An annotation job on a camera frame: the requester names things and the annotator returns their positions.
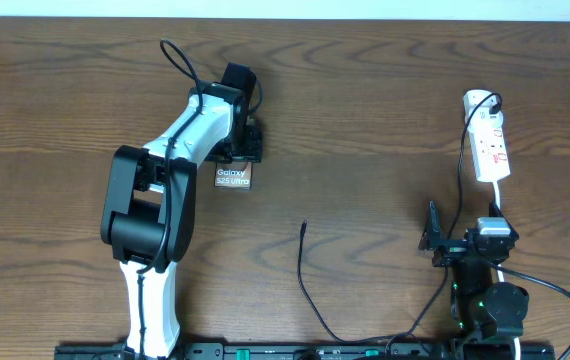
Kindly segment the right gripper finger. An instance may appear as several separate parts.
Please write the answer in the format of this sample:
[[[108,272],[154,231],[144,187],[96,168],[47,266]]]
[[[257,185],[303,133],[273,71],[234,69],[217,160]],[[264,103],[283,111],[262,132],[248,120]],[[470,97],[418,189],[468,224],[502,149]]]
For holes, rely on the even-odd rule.
[[[503,218],[504,214],[495,202],[489,204],[489,216]]]
[[[430,201],[427,209],[426,223],[419,241],[419,250],[435,250],[443,240],[438,210],[434,201]]]

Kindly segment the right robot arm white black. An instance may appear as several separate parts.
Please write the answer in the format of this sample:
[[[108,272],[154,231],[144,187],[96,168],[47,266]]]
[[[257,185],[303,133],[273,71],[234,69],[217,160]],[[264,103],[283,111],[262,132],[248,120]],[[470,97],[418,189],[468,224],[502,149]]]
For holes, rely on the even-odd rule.
[[[429,203],[419,248],[433,252],[433,266],[453,271],[453,318],[461,327],[461,335],[451,341],[456,355],[484,344],[509,346],[523,334],[528,292],[493,279],[494,269],[509,258],[518,239],[494,203],[463,238],[446,239],[436,205]]]

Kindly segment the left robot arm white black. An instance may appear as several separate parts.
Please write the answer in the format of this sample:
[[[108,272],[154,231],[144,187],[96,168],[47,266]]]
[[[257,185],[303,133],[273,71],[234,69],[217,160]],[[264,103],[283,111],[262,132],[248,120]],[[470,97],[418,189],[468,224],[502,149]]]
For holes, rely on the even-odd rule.
[[[136,359],[166,359],[174,351],[176,269],[194,232],[198,169],[205,161],[260,161],[262,135],[250,100],[262,92],[257,80],[202,83],[158,138],[123,145],[113,156],[100,236],[127,284],[124,350]]]

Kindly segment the black plug in strip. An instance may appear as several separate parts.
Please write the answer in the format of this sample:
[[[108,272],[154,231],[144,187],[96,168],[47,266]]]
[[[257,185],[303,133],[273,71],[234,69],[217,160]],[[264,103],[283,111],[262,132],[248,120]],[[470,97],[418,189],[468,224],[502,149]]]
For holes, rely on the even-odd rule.
[[[491,115],[498,114],[501,111],[502,103],[498,101],[497,103],[493,104],[490,109],[489,113]]]

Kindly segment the white power strip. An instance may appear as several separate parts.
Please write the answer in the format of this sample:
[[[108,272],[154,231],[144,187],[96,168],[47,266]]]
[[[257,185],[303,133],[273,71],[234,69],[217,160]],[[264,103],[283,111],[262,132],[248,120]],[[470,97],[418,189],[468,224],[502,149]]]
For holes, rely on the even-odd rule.
[[[476,180],[498,182],[510,175],[503,132],[504,114],[491,115],[490,107],[500,101],[498,93],[472,89],[463,96],[466,133],[469,135]]]

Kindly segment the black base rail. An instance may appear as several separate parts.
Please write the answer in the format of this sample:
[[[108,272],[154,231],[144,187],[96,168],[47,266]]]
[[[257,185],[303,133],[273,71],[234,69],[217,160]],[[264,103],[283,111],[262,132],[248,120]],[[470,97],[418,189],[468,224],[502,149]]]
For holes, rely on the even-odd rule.
[[[134,359],[133,351],[123,344],[109,346],[69,345],[54,350],[55,360]],[[185,343],[169,356],[174,360],[349,360],[349,359],[453,359],[455,353],[443,344],[419,345],[401,342],[390,348],[375,345],[273,345]]]

